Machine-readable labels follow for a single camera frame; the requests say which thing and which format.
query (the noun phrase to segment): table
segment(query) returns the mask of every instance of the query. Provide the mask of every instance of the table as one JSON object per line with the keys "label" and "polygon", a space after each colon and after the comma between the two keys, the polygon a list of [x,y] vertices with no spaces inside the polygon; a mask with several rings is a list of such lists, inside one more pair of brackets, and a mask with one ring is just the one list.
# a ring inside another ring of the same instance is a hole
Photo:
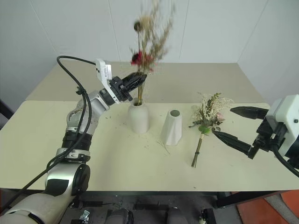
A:
{"label": "table", "polygon": [[[87,92],[104,88],[93,65],[62,60]],[[135,72],[129,62],[112,62],[112,75],[124,78]],[[31,92],[27,100],[78,101],[77,85],[59,65]],[[197,103],[198,92],[221,92],[236,103],[264,103],[265,100],[242,72],[237,63],[158,63],[146,78],[143,98],[147,103]],[[137,90],[130,93],[137,97]]]}
{"label": "table", "polygon": [[[0,131],[0,188],[20,189],[42,171],[62,144],[70,101],[25,101]],[[92,145],[89,191],[223,192],[299,188],[299,179],[274,157],[260,150],[251,160],[212,134],[202,144],[197,167],[191,163],[199,139],[191,123],[194,104],[147,104],[150,130],[135,134],[127,123],[128,104],[111,106],[99,120]],[[232,104],[268,108],[267,104]],[[170,109],[183,117],[183,137],[164,147],[159,135]],[[228,109],[221,130],[252,143],[261,120],[240,117]],[[44,189],[44,178],[29,189]]]}

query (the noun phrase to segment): white vase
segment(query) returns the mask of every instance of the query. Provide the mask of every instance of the white vase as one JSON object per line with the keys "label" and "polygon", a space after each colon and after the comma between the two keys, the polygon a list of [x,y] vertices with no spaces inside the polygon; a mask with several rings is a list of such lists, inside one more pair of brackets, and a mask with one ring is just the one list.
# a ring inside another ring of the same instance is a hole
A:
{"label": "white vase", "polygon": [[164,122],[161,140],[165,145],[175,146],[182,137],[182,115],[178,110],[170,110]]}
{"label": "white vase", "polygon": [[137,101],[137,98],[131,101],[128,111],[129,123],[133,132],[137,134],[144,134],[150,128],[149,110],[144,103],[140,106],[135,106]]}

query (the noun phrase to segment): robotic arm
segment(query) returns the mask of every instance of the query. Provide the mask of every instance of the robotic arm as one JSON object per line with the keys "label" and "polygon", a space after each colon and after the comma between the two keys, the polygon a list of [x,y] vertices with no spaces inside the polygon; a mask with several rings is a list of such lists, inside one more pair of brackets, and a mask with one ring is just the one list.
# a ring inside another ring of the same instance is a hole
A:
{"label": "robotic arm", "polygon": [[[89,147],[100,116],[109,110],[112,104],[132,100],[130,92],[142,85],[146,79],[146,75],[142,73],[132,73],[124,79],[112,78],[111,65],[101,59],[96,60],[96,71],[105,88],[88,94],[92,119],[83,139],[62,162],[48,172],[45,191],[30,195],[17,203],[0,217],[1,224],[57,224],[72,200],[87,190],[90,168],[86,162],[90,160]],[[88,123],[88,110],[85,110],[79,136]],[[83,100],[80,100],[76,108],[67,115],[67,128],[57,155],[78,139],[76,132],[82,112]]]}
{"label": "robotic arm", "polygon": [[299,95],[278,99],[269,110],[257,107],[236,107],[230,111],[250,119],[262,119],[253,144],[239,141],[237,137],[213,130],[228,146],[253,159],[259,149],[273,151],[279,161],[299,177]]}

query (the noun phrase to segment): upright vase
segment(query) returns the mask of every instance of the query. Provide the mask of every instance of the upright vase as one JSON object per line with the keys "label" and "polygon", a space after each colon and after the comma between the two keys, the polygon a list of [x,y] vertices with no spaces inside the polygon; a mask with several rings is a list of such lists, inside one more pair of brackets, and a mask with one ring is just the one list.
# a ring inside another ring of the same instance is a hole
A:
{"label": "upright vase", "polygon": [[137,98],[131,101],[128,111],[128,119],[133,132],[144,134],[150,128],[149,110],[143,101],[139,106],[136,106],[137,102]]}

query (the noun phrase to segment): red flower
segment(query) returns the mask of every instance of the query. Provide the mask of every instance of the red flower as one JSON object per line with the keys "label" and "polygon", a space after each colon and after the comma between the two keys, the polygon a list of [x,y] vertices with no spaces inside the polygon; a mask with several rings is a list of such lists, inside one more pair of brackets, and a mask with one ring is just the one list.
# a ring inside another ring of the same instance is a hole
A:
{"label": "red flower", "polygon": [[153,62],[154,60],[152,56],[147,55],[146,53],[145,56],[143,56],[142,51],[139,51],[138,53],[133,55],[131,65],[145,66],[150,71],[153,71],[153,69],[150,68],[150,65],[153,64]]}
{"label": "red flower", "polygon": [[133,55],[131,64],[142,65],[142,51]]}

